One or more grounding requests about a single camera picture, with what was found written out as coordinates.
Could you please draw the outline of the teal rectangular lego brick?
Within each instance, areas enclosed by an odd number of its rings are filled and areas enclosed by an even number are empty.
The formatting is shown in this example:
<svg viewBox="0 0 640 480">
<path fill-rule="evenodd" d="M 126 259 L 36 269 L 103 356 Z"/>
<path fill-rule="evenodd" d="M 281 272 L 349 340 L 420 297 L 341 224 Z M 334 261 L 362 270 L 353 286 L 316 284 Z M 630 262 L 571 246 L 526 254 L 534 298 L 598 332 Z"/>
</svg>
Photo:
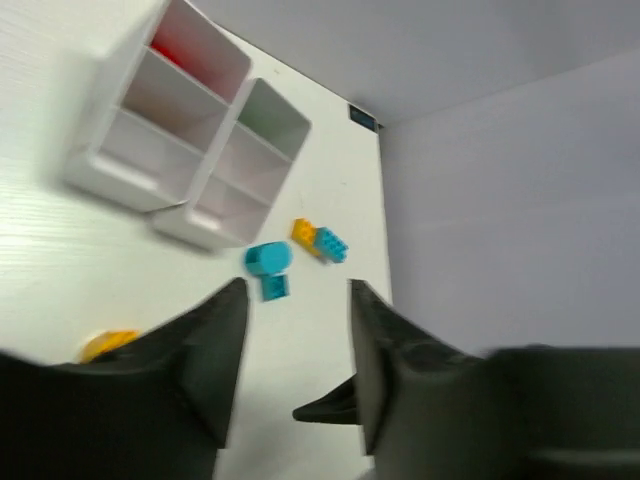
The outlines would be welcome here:
<svg viewBox="0 0 640 480">
<path fill-rule="evenodd" d="M 346 260 L 348 245 L 327 227 L 316 229 L 313 246 L 333 263 L 343 263 Z"/>
</svg>

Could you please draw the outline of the small teal lego brick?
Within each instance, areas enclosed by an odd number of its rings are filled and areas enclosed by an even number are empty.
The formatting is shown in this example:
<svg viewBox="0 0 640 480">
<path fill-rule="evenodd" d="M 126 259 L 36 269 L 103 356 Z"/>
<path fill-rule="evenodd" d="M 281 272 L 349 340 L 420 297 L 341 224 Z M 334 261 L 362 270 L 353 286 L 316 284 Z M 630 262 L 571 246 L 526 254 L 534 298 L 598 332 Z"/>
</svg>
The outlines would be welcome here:
<svg viewBox="0 0 640 480">
<path fill-rule="evenodd" d="M 290 294 L 288 276 L 285 274 L 261 276 L 260 287 L 264 302 L 278 300 Z"/>
</svg>

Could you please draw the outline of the yellow butterfly lego brick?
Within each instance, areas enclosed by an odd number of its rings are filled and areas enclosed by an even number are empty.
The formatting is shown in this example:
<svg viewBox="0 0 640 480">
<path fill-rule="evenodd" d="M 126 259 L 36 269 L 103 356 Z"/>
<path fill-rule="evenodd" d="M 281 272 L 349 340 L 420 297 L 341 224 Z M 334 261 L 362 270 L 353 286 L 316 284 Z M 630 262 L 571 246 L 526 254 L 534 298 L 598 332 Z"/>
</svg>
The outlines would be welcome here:
<svg viewBox="0 0 640 480">
<path fill-rule="evenodd" d="M 109 330 L 103 331 L 91 338 L 80 350 L 78 363 L 88 363 L 96 357 L 115 350 L 138 338 L 139 330 Z"/>
</svg>

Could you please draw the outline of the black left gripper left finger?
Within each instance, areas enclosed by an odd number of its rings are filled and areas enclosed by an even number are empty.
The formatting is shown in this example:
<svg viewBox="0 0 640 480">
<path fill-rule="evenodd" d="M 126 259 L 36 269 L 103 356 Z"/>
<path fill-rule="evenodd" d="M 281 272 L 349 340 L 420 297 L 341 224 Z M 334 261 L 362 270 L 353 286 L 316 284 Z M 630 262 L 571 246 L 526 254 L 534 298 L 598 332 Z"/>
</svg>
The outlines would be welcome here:
<svg viewBox="0 0 640 480">
<path fill-rule="evenodd" d="M 249 316 L 235 278 L 86 364 L 1 356 L 5 479 L 210 479 L 226 446 Z"/>
</svg>

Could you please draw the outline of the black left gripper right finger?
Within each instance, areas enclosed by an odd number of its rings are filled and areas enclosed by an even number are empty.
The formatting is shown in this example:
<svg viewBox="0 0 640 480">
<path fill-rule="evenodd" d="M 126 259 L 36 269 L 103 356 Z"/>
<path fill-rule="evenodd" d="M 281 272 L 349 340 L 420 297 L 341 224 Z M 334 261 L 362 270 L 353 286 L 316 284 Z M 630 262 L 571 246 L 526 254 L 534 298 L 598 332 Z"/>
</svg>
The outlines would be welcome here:
<svg viewBox="0 0 640 480">
<path fill-rule="evenodd" d="M 464 353 L 350 284 L 358 419 L 381 479 L 635 479 L 635 347 Z"/>
</svg>

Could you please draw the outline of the red rounded lego brick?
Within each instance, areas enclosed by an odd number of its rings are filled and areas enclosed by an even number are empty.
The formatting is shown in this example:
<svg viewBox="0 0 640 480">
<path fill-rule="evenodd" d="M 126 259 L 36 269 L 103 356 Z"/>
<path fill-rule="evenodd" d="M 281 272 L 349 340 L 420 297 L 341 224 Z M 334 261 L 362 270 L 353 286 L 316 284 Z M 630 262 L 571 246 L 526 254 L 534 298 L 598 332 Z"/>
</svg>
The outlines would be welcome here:
<svg viewBox="0 0 640 480">
<path fill-rule="evenodd" d="M 166 45 L 164 45 L 162 43 L 158 43 L 156 41 L 152 41 L 151 44 L 150 44 L 150 47 L 155 52 L 157 52 L 160 55 L 162 55 L 164 58 L 169 60 L 171 63 L 173 63 L 177 67 L 179 67 L 181 69 L 185 68 L 185 64 L 184 64 L 184 61 L 181 58 L 181 56 L 179 54 L 175 53 L 171 48 L 167 47 Z"/>
</svg>

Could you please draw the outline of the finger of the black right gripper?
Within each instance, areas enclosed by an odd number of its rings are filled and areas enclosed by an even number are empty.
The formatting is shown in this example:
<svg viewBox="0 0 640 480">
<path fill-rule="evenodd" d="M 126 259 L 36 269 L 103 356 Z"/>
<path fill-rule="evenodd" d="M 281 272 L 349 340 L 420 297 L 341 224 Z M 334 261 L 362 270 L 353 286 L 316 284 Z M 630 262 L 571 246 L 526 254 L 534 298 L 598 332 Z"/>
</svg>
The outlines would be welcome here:
<svg viewBox="0 0 640 480">
<path fill-rule="evenodd" d="M 359 425 L 355 375 L 323 397 L 293 410 L 299 422 L 331 425 Z"/>
</svg>

